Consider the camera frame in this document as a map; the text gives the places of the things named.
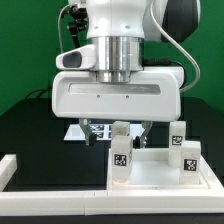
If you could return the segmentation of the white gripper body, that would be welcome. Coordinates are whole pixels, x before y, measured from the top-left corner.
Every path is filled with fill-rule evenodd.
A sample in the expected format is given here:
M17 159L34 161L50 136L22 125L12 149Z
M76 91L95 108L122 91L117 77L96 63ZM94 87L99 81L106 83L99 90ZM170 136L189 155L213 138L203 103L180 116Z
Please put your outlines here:
M52 88L58 117L129 121L175 121L181 114L181 67L147 67L127 83L100 83L91 71L63 71Z

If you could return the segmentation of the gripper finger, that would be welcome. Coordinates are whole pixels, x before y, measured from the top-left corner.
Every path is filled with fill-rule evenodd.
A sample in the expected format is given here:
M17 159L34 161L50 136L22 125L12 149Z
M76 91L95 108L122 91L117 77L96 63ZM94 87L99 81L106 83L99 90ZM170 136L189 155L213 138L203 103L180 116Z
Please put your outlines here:
M88 119L80 119L79 126L85 135L86 144L88 146L94 146L95 143L97 142L97 135L92 132L90 125L89 125L89 120Z
M133 141L134 148L144 148L147 144L147 135L152 128L152 121L142 121L141 127L143 128L142 133L139 136L136 136Z

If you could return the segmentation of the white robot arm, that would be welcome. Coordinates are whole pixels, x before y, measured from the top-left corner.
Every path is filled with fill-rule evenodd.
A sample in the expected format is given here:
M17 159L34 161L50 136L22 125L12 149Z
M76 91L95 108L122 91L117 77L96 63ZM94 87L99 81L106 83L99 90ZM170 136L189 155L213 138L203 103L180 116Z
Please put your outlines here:
M69 0L87 27L88 44L56 58L52 110L77 118L86 143L91 119L172 122L181 114L184 70L143 58L146 41L175 47L198 27L200 0Z

